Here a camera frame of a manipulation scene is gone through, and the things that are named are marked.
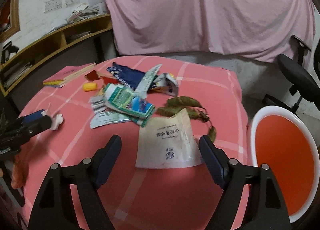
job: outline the silver screw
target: silver screw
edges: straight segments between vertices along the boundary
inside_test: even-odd
[[[83,159],[82,163],[83,164],[89,164],[91,162],[91,159],[90,158],[85,158]]]
[[[263,169],[265,169],[265,170],[270,169],[269,165],[268,165],[268,164],[265,164],[265,163],[262,164],[261,167],[262,167]]]
[[[238,164],[238,161],[236,159],[229,159],[229,163],[231,165],[237,165]]]
[[[51,169],[57,169],[59,167],[59,164],[58,163],[53,163],[51,165]]]

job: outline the chair seat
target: chair seat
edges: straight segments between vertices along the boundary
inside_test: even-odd
[[[278,55],[278,64],[285,78],[296,86],[300,95],[317,106],[320,102],[320,88],[308,71],[284,54]]]

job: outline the pink sheet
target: pink sheet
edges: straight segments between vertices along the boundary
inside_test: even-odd
[[[106,0],[123,55],[210,51],[273,62],[312,47],[311,0]]]
[[[115,61],[141,71],[162,63],[160,73],[177,77],[179,95],[194,97],[207,109],[217,128],[215,144],[230,158],[247,164],[247,114],[241,104],[241,88],[236,75],[228,70],[186,63],[178,60],[129,56],[111,59],[95,69],[105,72]],[[28,220],[39,187],[51,164],[78,164],[105,146],[113,134],[122,139],[122,150],[99,196],[117,230],[203,230],[213,214],[222,190],[214,184],[206,166],[185,169],[137,169],[135,167],[139,127],[133,122],[112,124],[90,129],[94,116],[88,99],[94,92],[84,92],[84,76],[63,88],[45,87],[24,108],[22,115],[39,109],[60,110],[65,123],[58,131],[45,131],[25,145],[21,155],[28,157],[29,176],[24,188],[26,205],[23,215]],[[164,106],[169,96],[148,94],[147,101]],[[196,139],[208,132],[208,125],[191,121]],[[80,227],[88,229],[75,186],[71,187]],[[240,226],[248,198],[244,188],[241,205],[234,222]]]

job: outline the pink book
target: pink book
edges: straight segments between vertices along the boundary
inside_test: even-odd
[[[76,76],[86,72],[93,66],[95,66],[95,63],[85,64],[83,66],[66,66],[65,68],[61,69],[58,73],[44,80],[43,83],[54,81],[67,81],[73,79]]]

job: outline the black chair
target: black chair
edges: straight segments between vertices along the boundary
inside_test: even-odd
[[[291,95],[295,95],[298,91],[300,93],[300,97],[292,107],[286,105],[284,102],[280,101],[279,99],[276,99],[275,97],[269,94],[265,95],[265,97],[262,100],[262,103],[267,104],[268,100],[271,100],[275,105],[285,108],[296,114],[299,104],[302,98],[304,98],[309,102],[313,102],[316,105],[316,107],[320,110],[320,88],[313,79],[313,77],[308,73],[308,71],[306,71],[302,67],[304,53],[306,50],[311,51],[311,48],[309,48],[298,37],[292,36],[292,38],[299,43],[298,62],[295,62],[294,60],[290,59],[284,54],[278,55],[277,60],[282,74],[290,83],[292,83],[289,92],[291,93]],[[320,65],[319,61],[320,57],[315,54],[314,68],[318,76],[320,74],[318,67],[318,65]]]

